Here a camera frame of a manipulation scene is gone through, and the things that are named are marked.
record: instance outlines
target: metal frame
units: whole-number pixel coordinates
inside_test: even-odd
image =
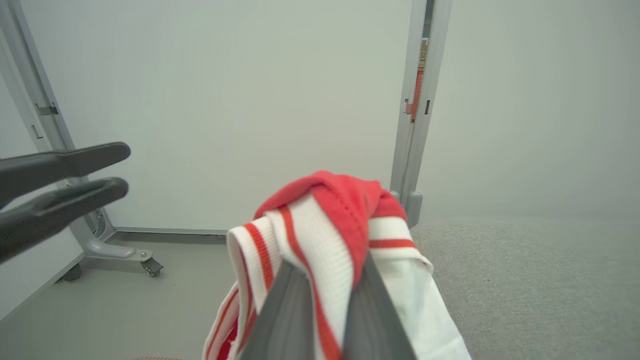
[[[391,170],[391,191],[402,193],[406,160],[409,155],[409,144],[413,133],[414,123],[410,114],[407,114],[405,104],[413,104],[415,81],[418,74],[418,59],[420,56],[420,41],[422,40],[422,28],[424,26],[424,14],[427,1],[413,0],[411,18],[409,21],[409,39],[406,46],[406,59],[404,61],[404,80],[399,104],[398,127],[396,132],[396,149],[394,151],[394,163]]]
[[[28,28],[21,26],[21,23],[26,25],[19,1],[0,0],[0,72],[26,128],[35,130],[30,132],[30,135],[38,151],[72,150],[74,145],[62,116],[40,115],[37,112],[38,107],[56,106],[56,102],[33,39]],[[56,186],[62,188],[85,181],[86,178],[68,179],[57,182]],[[145,263],[152,260],[153,252],[104,243],[115,231],[104,212],[102,219],[104,232],[98,234],[99,239],[90,229],[88,221],[83,218],[69,225],[85,256],[140,261],[149,271],[148,264],[145,266]]]
[[[420,90],[418,114],[415,121],[405,113],[405,103],[413,104],[413,93],[418,70],[420,41],[427,1],[435,1],[431,23],[431,34],[424,69],[424,79]],[[406,65],[401,99],[401,110],[396,133],[396,149],[390,189],[399,194],[409,218],[409,226],[415,226],[420,218],[422,194],[416,192],[418,174],[422,163],[422,153],[429,129],[431,114],[425,114],[427,103],[433,109],[436,86],[440,75],[440,63],[449,27],[452,0],[414,0],[409,25],[409,40],[406,50]]]
[[[32,133],[34,141],[45,139],[47,144],[46,148],[38,147],[38,151],[74,150],[76,147],[65,124],[60,106],[56,102],[19,0],[0,0],[0,26],[4,31],[7,46],[15,58],[15,62],[11,62],[15,65],[16,73],[24,83],[24,90],[34,104],[30,114],[27,111],[21,112],[20,115],[27,128],[35,127],[34,131],[39,136],[34,136]],[[37,108],[48,107],[58,109],[58,114],[42,115],[36,111]],[[82,177],[69,179],[68,183],[75,185],[87,181],[86,177]],[[95,223],[95,235],[101,240],[106,240],[115,233],[103,209],[97,209],[93,216],[86,215],[85,220],[88,225]]]
[[[436,106],[436,87],[438,85],[438,77],[440,76],[440,64],[444,53],[447,30],[449,29],[452,2],[453,0],[435,0],[434,3],[431,36],[429,37],[426,65],[424,68],[424,80],[422,82],[422,89],[420,90],[418,114],[415,119],[415,126],[409,144],[407,145],[408,153],[400,198],[401,204],[407,209],[410,226],[416,225],[420,217],[422,194],[416,192],[416,185],[418,175],[420,174],[420,166],[422,165],[424,145],[429,132],[431,114]],[[425,114],[427,103],[429,104],[429,113]]]

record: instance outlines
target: white ribbed fabric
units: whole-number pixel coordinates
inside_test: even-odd
[[[312,281],[316,292],[314,299],[314,350],[316,359],[324,359],[328,349],[322,343],[321,334],[329,331],[338,346],[344,339],[344,324],[347,320],[351,286],[353,284],[353,262],[344,240],[331,220],[325,215],[313,195],[308,194],[289,206],[294,235],[299,240],[301,254],[292,249],[292,234],[287,233],[283,213],[268,211],[276,233],[282,256],[298,268],[303,269]],[[323,316],[328,329],[323,328]]]
[[[369,250],[417,357],[470,359],[431,277],[433,266],[415,247],[406,222],[400,217],[379,217],[368,225]],[[283,259],[312,281],[316,359],[338,359],[353,262],[344,239],[315,198],[304,195],[286,208],[267,211],[264,217],[230,230],[227,241],[237,283],[218,311],[203,359],[216,360],[235,319],[237,336],[228,358],[235,359],[242,351],[245,332],[251,331],[252,311],[262,309]]]

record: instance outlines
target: baseboard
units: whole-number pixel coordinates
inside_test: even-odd
[[[126,227],[114,226],[115,231],[121,233],[156,233],[156,234],[186,234],[186,235],[227,235],[227,230],[208,229],[163,229],[161,227]]]
[[[86,255],[84,254],[84,252],[78,255],[77,258],[75,258],[67,266],[65,266],[62,270],[60,270],[54,277],[51,278],[51,280],[45,282],[44,285],[42,285],[39,289],[37,289],[33,294],[31,294],[15,309],[13,309],[11,313],[8,313],[4,318],[2,318],[0,320],[0,327],[3,327],[5,322],[13,318],[17,313],[19,313],[22,309],[24,309],[24,307],[30,304],[33,301],[33,299],[35,299],[39,294],[41,294],[51,285],[55,284],[56,281],[58,281],[62,277],[62,275],[65,275],[69,270],[71,270],[72,267],[76,266],[80,261],[82,261],[82,259],[84,259],[85,256]]]

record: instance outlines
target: gray carpet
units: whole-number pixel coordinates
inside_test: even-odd
[[[640,225],[421,224],[474,359],[639,359]]]

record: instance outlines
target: metal base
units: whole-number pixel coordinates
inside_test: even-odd
[[[420,192],[412,192],[406,200],[406,216],[408,217],[407,224],[409,228],[418,225],[420,221],[420,210],[422,209],[422,194]]]
[[[103,243],[93,235],[82,218],[72,222],[69,227],[88,258],[139,261],[151,276],[158,275],[163,267],[153,259],[151,250]]]

